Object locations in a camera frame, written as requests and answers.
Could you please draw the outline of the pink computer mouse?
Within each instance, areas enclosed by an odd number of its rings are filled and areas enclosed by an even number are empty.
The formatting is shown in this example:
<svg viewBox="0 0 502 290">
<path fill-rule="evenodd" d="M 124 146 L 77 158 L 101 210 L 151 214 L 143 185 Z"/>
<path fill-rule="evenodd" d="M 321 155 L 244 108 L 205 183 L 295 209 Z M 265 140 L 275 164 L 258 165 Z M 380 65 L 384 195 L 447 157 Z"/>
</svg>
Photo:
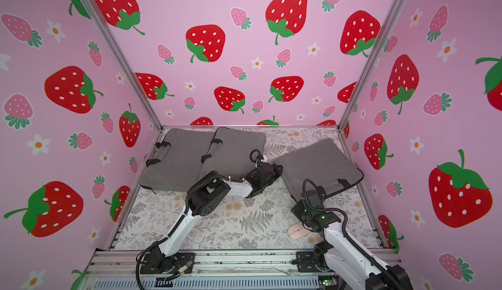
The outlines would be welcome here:
<svg viewBox="0 0 502 290">
<path fill-rule="evenodd" d="M 288 229 L 288 235 L 292 240 L 299 240 L 310 233 L 312 233 L 311 228 L 302 222 L 298 222 Z"/>
</svg>

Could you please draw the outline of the grey laptop bag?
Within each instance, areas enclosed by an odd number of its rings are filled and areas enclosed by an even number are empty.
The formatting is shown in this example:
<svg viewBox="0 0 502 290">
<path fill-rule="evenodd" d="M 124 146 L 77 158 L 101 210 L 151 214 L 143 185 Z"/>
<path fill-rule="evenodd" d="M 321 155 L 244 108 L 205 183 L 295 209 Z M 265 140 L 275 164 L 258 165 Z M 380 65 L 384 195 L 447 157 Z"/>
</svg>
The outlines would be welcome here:
<svg viewBox="0 0 502 290">
<path fill-rule="evenodd" d="M 186 192 L 199 179 L 201 158 L 207 154 L 214 137 L 212 131 L 171 129 L 156 152 L 146 161 L 140 186 L 147 190 Z"/>
<path fill-rule="evenodd" d="M 219 127 L 210 142 L 206 155 L 201 158 L 199 179 L 211 171 L 225 177 L 244 178 L 255 168 L 250 158 L 253 150 L 264 152 L 265 133 Z"/>
<path fill-rule="evenodd" d="M 358 185 L 364 178 L 363 172 L 329 138 L 281 155 L 274 164 L 282 167 L 282 178 L 295 201 L 301 199 L 306 179 L 323 188 L 330 198 Z"/>
</svg>

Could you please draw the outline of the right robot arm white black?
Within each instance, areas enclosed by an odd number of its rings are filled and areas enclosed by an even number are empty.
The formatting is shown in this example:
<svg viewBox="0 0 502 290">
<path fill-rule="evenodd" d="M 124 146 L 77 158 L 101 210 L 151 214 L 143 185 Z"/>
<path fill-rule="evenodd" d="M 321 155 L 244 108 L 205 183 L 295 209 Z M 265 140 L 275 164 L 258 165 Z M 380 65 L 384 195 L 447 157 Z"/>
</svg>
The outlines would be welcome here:
<svg viewBox="0 0 502 290">
<path fill-rule="evenodd" d="M 315 246 L 314 265 L 320 270 L 333 271 L 342 284 L 352 289 L 412 289 L 406 271 L 379 259 L 350 234 L 346 212 L 326 208 L 325 196 L 320 186 L 306 179 L 302 184 L 301 200 L 292 209 L 305 230 L 323 238 Z"/>
</svg>

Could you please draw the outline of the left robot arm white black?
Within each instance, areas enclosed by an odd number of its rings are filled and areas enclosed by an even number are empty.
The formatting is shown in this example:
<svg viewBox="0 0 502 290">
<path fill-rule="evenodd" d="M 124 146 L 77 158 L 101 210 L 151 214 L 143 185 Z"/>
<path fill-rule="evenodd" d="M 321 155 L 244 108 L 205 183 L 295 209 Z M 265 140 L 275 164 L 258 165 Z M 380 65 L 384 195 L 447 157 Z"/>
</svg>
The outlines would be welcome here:
<svg viewBox="0 0 502 290">
<path fill-rule="evenodd" d="M 284 167 L 269 163 L 259 150 L 251 151 L 250 160 L 254 168 L 243 178 L 210 171 L 188 190 L 184 208 L 167 236 L 152 243 L 136 257 L 135 279 L 139 289 L 145 288 L 141 275 L 166 274 L 163 281 L 170 282 L 192 269 L 196 255 L 180 252 L 181 244 L 202 218 L 214 212 L 224 198 L 256 197 L 281 177 Z"/>
</svg>

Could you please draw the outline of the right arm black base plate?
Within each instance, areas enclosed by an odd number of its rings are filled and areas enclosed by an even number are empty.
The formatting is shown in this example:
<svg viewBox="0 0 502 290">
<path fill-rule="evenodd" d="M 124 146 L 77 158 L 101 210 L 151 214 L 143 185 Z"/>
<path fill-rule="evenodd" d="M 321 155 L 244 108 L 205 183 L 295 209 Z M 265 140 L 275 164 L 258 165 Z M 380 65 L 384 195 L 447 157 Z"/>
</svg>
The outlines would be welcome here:
<svg viewBox="0 0 502 290">
<path fill-rule="evenodd" d="M 328 267 L 324 254 L 317 251 L 297 252 L 291 264 L 297 266 L 299 272 L 333 272 Z"/>
</svg>

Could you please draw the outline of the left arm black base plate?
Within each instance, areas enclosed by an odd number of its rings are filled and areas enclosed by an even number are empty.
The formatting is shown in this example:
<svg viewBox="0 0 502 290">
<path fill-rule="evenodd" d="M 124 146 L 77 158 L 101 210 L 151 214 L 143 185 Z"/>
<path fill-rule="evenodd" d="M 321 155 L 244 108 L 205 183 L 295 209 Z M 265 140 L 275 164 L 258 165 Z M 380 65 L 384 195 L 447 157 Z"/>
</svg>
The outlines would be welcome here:
<svg viewBox="0 0 502 290">
<path fill-rule="evenodd" d="M 195 262 L 195 253 L 177 253 L 166 257 L 163 253 L 147 253 L 140 262 L 140 274 L 174 274 L 190 261 Z"/>
</svg>

